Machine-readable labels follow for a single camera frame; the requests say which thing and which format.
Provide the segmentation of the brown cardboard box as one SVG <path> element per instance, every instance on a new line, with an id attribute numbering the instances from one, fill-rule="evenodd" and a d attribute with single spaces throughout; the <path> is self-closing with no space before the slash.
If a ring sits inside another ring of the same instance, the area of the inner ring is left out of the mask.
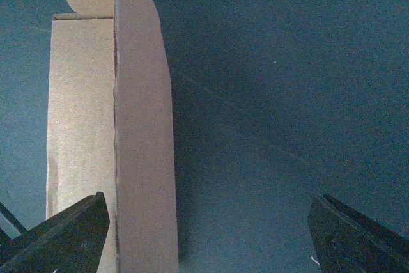
<path id="1" fill-rule="evenodd" d="M 178 272 L 171 78 L 153 0 L 67 0 L 52 21 L 46 215 L 104 193 L 100 272 Z"/>

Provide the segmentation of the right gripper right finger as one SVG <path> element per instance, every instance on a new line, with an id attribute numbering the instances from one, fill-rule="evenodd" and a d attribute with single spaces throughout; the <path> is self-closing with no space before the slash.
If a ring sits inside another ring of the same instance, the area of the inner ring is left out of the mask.
<path id="1" fill-rule="evenodd" d="M 322 272 L 408 273 L 408 239 L 328 194 L 313 198 L 307 223 Z"/>

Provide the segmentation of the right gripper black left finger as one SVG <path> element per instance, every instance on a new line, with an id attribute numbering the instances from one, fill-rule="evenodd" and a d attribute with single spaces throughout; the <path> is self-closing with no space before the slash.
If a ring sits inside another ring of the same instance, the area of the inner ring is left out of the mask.
<path id="1" fill-rule="evenodd" d="M 27 230 L 1 205 L 17 231 L 1 228 L 1 272 L 96 272 L 110 225 L 104 194 L 86 196 Z"/>

